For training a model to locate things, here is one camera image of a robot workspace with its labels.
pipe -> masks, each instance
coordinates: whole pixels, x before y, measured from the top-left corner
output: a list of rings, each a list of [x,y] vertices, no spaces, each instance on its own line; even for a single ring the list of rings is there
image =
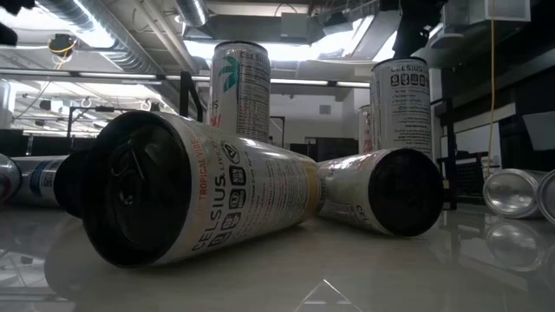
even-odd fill
[[[203,0],[174,0],[181,19],[187,26],[200,27],[208,22],[209,11]]]
[[[158,25],[156,25],[156,22],[153,20],[153,18],[150,17],[150,15],[147,13],[145,7],[143,7],[143,5],[140,3],[140,0],[134,0],[134,4],[137,10],[145,17],[148,26],[150,26],[154,34],[156,34],[160,41],[162,41],[167,51],[173,56],[175,61],[177,61],[177,63],[181,66],[183,70],[188,70],[190,67],[186,63],[185,59],[181,57],[181,55],[175,50],[175,47],[167,40],[166,36],[162,34],[162,31],[160,30],[160,28],[158,28]]]
[[[167,24],[166,18],[164,18],[160,13],[160,9],[154,5],[152,0],[142,0],[142,2],[146,5],[146,9],[148,13],[150,13],[151,16],[156,20],[156,22],[158,22],[158,24],[162,27],[162,29],[166,31],[167,36],[173,42],[173,44],[175,45],[175,48],[177,48],[181,56],[183,56],[183,59],[189,65],[188,68],[186,68],[186,70],[190,71],[192,74],[198,73],[199,71],[195,65],[195,61],[193,57],[191,56],[189,51],[187,51],[187,48],[185,47],[185,44],[183,43],[183,41],[178,40],[177,37],[173,34],[174,29]]]
[[[66,22],[69,29],[89,46],[125,51],[102,54],[123,71],[163,73],[158,64],[101,1],[39,0],[38,3],[46,13]],[[179,91],[168,82],[150,88],[167,98],[174,106],[177,107],[179,104]]]

